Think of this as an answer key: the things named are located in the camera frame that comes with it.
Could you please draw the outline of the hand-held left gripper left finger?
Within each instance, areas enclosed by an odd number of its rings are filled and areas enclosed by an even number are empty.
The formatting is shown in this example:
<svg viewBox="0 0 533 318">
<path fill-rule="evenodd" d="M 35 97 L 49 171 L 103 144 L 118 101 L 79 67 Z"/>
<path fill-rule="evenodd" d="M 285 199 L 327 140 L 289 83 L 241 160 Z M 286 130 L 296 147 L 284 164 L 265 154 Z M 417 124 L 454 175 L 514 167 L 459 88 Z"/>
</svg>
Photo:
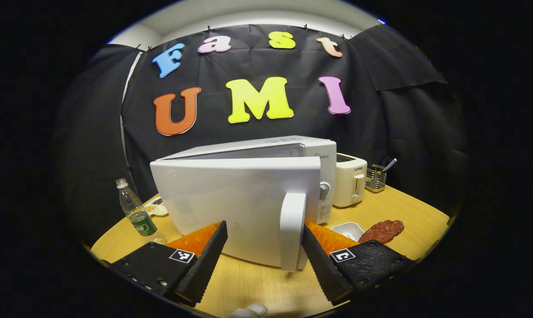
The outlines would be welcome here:
<svg viewBox="0 0 533 318">
<path fill-rule="evenodd" d="M 146 243 L 110 263 L 110 269 L 166 299 L 195 305 L 203 298 L 227 238 L 222 220 L 168 245 Z"/>
</svg>

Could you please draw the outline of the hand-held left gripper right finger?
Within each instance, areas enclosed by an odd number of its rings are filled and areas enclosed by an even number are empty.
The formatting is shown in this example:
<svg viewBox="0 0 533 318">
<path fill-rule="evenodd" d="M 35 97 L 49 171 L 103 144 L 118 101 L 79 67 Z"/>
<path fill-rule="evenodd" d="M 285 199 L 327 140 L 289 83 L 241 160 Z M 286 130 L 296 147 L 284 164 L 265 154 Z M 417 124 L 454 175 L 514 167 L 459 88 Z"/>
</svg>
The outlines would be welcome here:
<svg viewBox="0 0 533 318">
<path fill-rule="evenodd" d="M 302 246 L 334 306 L 376 289 L 416 263 L 377 240 L 359 243 L 313 222 L 304 225 Z"/>
</svg>

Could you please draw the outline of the white microwave oven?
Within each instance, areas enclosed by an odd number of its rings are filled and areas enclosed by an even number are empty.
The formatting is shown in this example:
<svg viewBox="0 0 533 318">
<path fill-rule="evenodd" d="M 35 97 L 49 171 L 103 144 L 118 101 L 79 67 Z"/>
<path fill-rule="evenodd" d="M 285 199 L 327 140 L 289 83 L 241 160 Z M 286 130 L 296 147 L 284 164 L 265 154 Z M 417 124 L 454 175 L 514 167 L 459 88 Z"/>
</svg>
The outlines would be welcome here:
<svg viewBox="0 0 533 318">
<path fill-rule="evenodd" d="M 336 143 L 280 136 L 191 148 L 150 164 L 183 235 L 225 221 L 223 253 L 287 272 L 307 262 L 305 222 L 331 215 Z"/>
</svg>

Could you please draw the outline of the brown meat piece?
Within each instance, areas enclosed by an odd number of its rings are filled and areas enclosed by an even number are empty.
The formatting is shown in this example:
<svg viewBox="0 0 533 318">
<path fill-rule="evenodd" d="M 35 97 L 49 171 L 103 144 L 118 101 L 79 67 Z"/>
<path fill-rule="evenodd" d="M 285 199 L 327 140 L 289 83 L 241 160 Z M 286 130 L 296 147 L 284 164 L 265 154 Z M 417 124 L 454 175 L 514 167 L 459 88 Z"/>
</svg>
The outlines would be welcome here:
<svg viewBox="0 0 533 318">
<path fill-rule="evenodd" d="M 391 242 L 404 231 L 405 226 L 400 220 L 385 220 L 371 226 L 360 238 L 359 243 L 365 243 L 369 240 L 376 240 L 381 244 Z"/>
</svg>

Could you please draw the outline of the white rectangular dish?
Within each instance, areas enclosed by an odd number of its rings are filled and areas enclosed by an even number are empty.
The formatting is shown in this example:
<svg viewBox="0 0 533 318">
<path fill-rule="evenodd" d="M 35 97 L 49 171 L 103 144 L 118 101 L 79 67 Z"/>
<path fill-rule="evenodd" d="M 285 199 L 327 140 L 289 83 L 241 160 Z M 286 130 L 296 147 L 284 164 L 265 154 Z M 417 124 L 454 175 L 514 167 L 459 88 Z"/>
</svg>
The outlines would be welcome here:
<svg viewBox="0 0 533 318">
<path fill-rule="evenodd" d="M 351 240 L 359 241 L 365 231 L 356 222 L 345 222 L 331 228 L 335 233 L 339 233 Z"/>
</svg>

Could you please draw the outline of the white divided snack plate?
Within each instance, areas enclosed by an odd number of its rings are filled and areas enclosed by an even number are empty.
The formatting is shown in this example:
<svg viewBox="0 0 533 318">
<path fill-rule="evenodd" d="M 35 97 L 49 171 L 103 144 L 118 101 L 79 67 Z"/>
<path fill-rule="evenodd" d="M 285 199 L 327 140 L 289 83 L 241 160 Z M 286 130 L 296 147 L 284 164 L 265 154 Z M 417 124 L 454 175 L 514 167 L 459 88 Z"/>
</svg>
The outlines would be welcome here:
<svg viewBox="0 0 533 318">
<path fill-rule="evenodd" d="M 169 214 L 161 197 L 154 197 L 151 201 L 147 202 L 144 207 L 150 216 L 166 216 Z"/>
</svg>

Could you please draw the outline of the cream toaster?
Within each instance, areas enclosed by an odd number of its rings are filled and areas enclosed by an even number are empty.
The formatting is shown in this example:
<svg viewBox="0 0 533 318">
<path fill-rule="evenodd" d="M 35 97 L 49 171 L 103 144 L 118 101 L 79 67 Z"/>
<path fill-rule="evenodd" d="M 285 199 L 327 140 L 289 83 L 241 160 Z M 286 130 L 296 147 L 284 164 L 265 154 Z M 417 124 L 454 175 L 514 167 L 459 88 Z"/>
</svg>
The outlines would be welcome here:
<svg viewBox="0 0 533 318">
<path fill-rule="evenodd" d="M 366 180 L 366 160 L 337 153 L 333 206 L 345 208 L 361 202 Z"/>
</svg>

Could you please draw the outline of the clear plastic water bottle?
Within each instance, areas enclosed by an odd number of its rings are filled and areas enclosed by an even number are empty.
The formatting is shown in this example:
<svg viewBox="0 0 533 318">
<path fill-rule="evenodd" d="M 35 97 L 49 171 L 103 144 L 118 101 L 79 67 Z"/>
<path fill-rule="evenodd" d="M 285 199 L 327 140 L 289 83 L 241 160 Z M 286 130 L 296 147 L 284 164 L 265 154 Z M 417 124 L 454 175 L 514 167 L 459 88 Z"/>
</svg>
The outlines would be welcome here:
<svg viewBox="0 0 533 318">
<path fill-rule="evenodd" d="M 129 187 L 127 179 L 117 179 L 116 187 L 119 192 L 119 202 L 125 217 L 130 221 L 137 233 L 146 242 L 166 244 L 167 240 L 152 221 L 141 199 Z"/>
</svg>

